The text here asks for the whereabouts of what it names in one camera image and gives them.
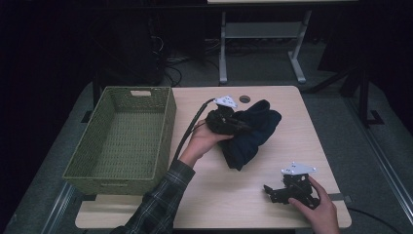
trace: basket handle hole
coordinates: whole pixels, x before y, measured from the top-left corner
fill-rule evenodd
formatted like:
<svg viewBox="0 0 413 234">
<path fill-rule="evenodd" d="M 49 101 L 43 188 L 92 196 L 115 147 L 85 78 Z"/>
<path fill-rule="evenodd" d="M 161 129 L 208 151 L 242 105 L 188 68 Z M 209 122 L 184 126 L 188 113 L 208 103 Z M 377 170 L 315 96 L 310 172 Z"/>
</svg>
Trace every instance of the basket handle hole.
<svg viewBox="0 0 413 234">
<path fill-rule="evenodd" d="M 148 97 L 152 94 L 150 91 L 131 91 L 131 95 L 134 97 Z"/>
</svg>

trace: person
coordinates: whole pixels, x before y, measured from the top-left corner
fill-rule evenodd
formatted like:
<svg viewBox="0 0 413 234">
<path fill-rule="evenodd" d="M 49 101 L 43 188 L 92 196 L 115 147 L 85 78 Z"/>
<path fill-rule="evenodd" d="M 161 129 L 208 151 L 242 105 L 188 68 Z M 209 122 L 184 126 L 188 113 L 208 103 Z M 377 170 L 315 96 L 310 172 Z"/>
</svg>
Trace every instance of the person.
<svg viewBox="0 0 413 234">
<path fill-rule="evenodd" d="M 195 174 L 195 164 L 218 141 L 232 137 L 215 134 L 207 127 L 205 120 L 199 121 L 179 159 L 171 163 L 160 183 L 143 196 L 142 203 L 129 221 L 124 226 L 113 229 L 111 234 L 172 233 L 179 203 Z M 339 233 L 334 204 L 321 185 L 311 177 L 310 182 L 320 198 L 320 204 L 316 209 L 311 210 L 293 198 L 288 202 L 310 221 L 317 234 Z"/>
</svg>

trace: table leg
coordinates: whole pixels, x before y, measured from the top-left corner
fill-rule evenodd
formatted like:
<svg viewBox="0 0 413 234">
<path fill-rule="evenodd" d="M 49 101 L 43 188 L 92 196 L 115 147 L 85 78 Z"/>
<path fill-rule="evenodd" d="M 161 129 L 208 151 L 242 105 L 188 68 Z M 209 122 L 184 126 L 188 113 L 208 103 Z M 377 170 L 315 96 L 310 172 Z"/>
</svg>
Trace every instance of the table leg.
<svg viewBox="0 0 413 234">
<path fill-rule="evenodd" d="M 306 78 L 304 77 L 303 70 L 301 69 L 300 63 L 298 62 L 298 53 L 300 52 L 301 45 L 303 44 L 304 36 L 306 35 L 307 26 L 310 20 L 312 11 L 307 11 L 303 18 L 300 29 L 297 35 L 297 45 L 293 51 L 288 52 L 289 60 L 291 61 L 292 68 L 294 69 L 295 76 L 297 77 L 298 83 L 306 83 Z"/>
<path fill-rule="evenodd" d="M 225 12 L 222 13 L 221 22 L 221 54 L 219 55 L 219 83 L 226 84 L 227 79 L 227 61 L 225 60 Z"/>
</svg>

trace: left hand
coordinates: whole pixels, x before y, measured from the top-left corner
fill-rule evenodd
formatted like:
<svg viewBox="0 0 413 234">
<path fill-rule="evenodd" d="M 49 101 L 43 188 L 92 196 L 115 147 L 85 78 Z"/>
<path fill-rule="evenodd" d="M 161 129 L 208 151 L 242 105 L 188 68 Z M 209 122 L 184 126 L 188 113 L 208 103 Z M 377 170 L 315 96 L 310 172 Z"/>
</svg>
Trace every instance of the left hand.
<svg viewBox="0 0 413 234">
<path fill-rule="evenodd" d="M 213 133 L 208 127 L 205 120 L 201 120 L 195 125 L 188 146 L 179 158 L 190 167 L 195 165 L 195 162 L 202 158 L 204 154 L 209 152 L 211 148 L 220 140 L 230 139 L 233 136 L 219 135 Z"/>
</svg>

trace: wooden table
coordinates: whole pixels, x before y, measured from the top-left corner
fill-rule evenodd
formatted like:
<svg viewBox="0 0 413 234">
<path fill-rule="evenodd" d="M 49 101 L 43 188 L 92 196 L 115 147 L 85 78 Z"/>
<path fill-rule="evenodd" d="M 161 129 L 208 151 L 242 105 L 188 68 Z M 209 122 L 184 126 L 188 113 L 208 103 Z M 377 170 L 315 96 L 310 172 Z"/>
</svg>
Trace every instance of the wooden table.
<svg viewBox="0 0 413 234">
<path fill-rule="evenodd" d="M 312 167 L 312 176 L 329 194 L 340 193 L 322 150 L 306 106 L 297 88 L 215 87 L 174 88 L 177 111 L 170 158 L 191 120 L 210 98 L 230 95 L 244 110 L 260 99 L 282 115 L 275 133 L 259 147 L 257 155 L 238 172 L 229 169 L 218 146 L 212 148 L 195 166 L 197 172 L 180 204 L 175 228 L 301 228 L 307 220 L 290 205 L 273 204 L 263 184 L 283 188 L 281 169 L 293 161 Z M 241 103 L 249 96 L 250 103 Z M 200 119 L 207 117 L 216 105 L 210 103 Z M 113 228 L 125 224 L 136 211 L 141 197 L 97 195 L 95 201 L 84 201 L 76 225 L 80 228 Z M 351 218 L 344 201 L 334 202 L 340 227 L 349 227 Z"/>
</svg>

